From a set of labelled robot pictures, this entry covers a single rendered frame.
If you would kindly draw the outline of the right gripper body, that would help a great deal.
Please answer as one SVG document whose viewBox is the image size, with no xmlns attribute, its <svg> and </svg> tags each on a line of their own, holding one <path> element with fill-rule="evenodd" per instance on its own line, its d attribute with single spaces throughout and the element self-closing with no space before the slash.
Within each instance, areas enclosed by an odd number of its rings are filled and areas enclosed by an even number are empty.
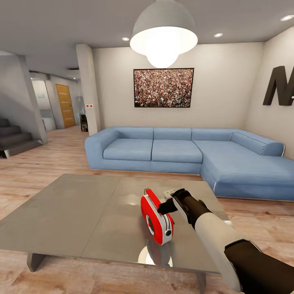
<svg viewBox="0 0 294 294">
<path fill-rule="evenodd" d="M 170 199 L 167 200 L 165 203 L 161 203 L 159 205 L 159 208 L 160 208 L 160 212 L 161 212 L 162 215 L 165 215 L 167 213 L 175 212 L 175 210 L 172 209 L 171 206 L 170 206 Z"/>
</svg>

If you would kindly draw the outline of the radio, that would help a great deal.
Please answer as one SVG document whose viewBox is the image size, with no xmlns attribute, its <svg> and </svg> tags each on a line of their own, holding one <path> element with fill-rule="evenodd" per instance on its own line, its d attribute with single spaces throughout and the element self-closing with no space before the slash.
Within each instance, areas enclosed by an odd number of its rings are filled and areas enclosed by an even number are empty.
<svg viewBox="0 0 294 294">
<path fill-rule="evenodd" d="M 172 239 L 175 223 L 169 213 L 162 215 L 157 212 L 160 204 L 154 192 L 146 189 L 141 198 L 141 211 L 155 241 L 163 245 Z"/>
</svg>

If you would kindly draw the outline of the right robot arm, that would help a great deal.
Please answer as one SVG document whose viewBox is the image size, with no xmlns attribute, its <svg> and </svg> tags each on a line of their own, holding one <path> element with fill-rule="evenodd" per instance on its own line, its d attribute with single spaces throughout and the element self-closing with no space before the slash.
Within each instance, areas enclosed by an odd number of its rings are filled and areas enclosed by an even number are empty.
<svg viewBox="0 0 294 294">
<path fill-rule="evenodd" d="M 235 292 L 294 294 L 294 267 L 263 251 L 184 188 L 163 193 L 158 213 L 179 212 L 192 225 L 223 279 Z"/>
</svg>

